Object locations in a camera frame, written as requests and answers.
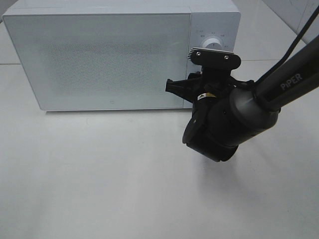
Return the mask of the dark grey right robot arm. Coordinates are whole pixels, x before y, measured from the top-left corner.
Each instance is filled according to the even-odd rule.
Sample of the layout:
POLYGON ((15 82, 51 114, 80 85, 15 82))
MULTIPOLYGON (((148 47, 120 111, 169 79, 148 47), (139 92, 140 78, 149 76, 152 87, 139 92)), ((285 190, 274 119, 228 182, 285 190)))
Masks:
POLYGON ((167 80, 165 90, 192 103, 182 142, 216 162, 229 160, 240 144, 272 128, 283 106, 319 85, 317 38, 295 55, 287 53, 257 81, 231 76, 241 64, 232 52, 192 48, 188 57, 201 71, 167 80))

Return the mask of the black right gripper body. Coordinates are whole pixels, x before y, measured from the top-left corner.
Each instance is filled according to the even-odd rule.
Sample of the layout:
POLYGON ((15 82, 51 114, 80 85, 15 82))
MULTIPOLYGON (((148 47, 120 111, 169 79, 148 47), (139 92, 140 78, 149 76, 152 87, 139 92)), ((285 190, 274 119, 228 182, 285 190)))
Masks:
POLYGON ((229 160, 248 134, 248 126, 234 109, 235 87, 230 70, 204 67, 183 133, 186 146, 216 162, 229 160))

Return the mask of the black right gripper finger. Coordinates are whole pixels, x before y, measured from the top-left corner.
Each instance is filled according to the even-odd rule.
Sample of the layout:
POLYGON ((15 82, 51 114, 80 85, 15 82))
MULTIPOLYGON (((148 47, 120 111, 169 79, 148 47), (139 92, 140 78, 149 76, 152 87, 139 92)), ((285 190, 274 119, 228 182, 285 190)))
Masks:
POLYGON ((167 79, 165 91, 172 93, 190 103, 197 102, 199 78, 173 81, 167 79))
POLYGON ((193 80, 193 79, 201 79, 202 78, 202 72, 195 72, 195 73, 190 73, 187 77, 188 80, 193 80))

